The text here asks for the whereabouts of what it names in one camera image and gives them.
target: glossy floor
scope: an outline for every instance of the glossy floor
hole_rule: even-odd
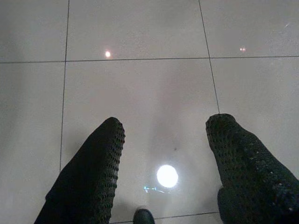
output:
[[[111,116],[126,132],[111,223],[139,206],[157,224],[221,223],[205,132],[219,111],[299,177],[298,7],[1,1],[0,223],[33,223],[60,168]],[[162,165],[175,168],[172,184],[158,181]]]

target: black mesh shoe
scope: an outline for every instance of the black mesh shoe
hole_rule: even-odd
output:
[[[107,224],[118,179],[124,129],[105,120],[59,174],[35,224]]]
[[[253,133],[229,114],[211,116],[206,133],[223,184],[224,224],[299,223],[299,181]]]
[[[133,224],[155,224],[155,220],[149,210],[138,209],[134,214]]]

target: black knit fabric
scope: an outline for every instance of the black knit fabric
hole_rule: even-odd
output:
[[[124,138],[118,119],[103,122],[61,171],[35,223],[109,223]]]
[[[299,223],[299,181],[229,114],[216,114],[206,132],[223,188],[225,224]]]

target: bright light spot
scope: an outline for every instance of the bright light spot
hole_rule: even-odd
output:
[[[172,166],[163,165],[157,172],[157,179],[162,186],[172,188],[178,182],[178,174]]]
[[[110,51],[106,51],[106,52],[105,52],[105,56],[106,56],[106,57],[110,57],[110,56],[111,56]]]

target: tile grout line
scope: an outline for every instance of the tile grout line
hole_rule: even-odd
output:
[[[244,56],[244,57],[173,57],[173,58],[123,58],[123,59],[85,59],[85,60],[62,60],[62,61],[24,61],[24,62],[0,62],[0,64],[21,64],[21,63],[61,63],[61,62],[113,62],[113,61],[146,61],[146,60],[176,60],[176,59],[246,59],[246,58],[291,58],[292,56]]]
[[[61,171],[61,158],[62,158],[62,133],[63,133],[63,126],[64,126],[64,92],[65,92],[65,74],[66,74],[66,56],[67,56],[67,39],[68,39],[68,31],[69,31],[69,17],[70,17],[70,0],[68,0],[68,6],[67,6],[66,39],[65,39],[65,55],[64,55],[64,86],[63,86],[63,96],[62,96],[59,172]]]
[[[204,212],[204,213],[198,213],[198,214],[190,214],[190,215],[181,215],[181,216],[168,216],[168,217],[161,217],[161,218],[154,218],[155,220],[160,219],[168,219],[168,218],[180,218],[180,217],[190,217],[190,216],[202,216],[202,215],[209,215],[209,214],[217,214],[219,212],[213,211],[213,212]],[[133,221],[121,221],[121,222],[113,222],[110,224],[121,224],[121,223],[132,223]]]
[[[216,86],[215,86],[215,79],[214,79],[214,74],[213,74],[213,69],[212,69],[212,63],[211,63],[211,57],[210,57],[210,50],[209,50],[209,45],[207,44],[206,28],[205,28],[205,24],[204,24],[204,17],[203,17],[203,15],[202,15],[202,10],[201,10],[201,5],[200,5],[200,0],[198,0],[198,3],[199,3],[200,15],[201,15],[202,27],[203,27],[203,29],[204,29],[204,34],[205,34],[205,39],[206,39],[206,48],[207,48],[207,54],[208,54],[208,56],[209,56],[209,62],[210,62],[210,68],[211,68],[212,80],[213,80],[214,91],[215,91],[215,96],[216,96],[217,108],[218,108],[218,113],[220,113],[219,102],[218,102],[218,96],[217,96],[217,91],[216,91]]]

